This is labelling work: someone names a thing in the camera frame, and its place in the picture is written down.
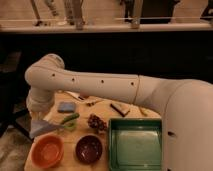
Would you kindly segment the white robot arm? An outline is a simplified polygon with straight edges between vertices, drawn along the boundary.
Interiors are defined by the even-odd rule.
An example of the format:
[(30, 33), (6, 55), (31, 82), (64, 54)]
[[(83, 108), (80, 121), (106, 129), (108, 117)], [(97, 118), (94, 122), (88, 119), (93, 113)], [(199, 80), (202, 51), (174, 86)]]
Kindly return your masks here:
[(46, 113), (57, 91), (85, 93), (151, 109), (161, 115), (163, 169), (213, 171), (213, 84), (195, 79), (73, 72), (47, 54), (25, 71), (27, 108)]

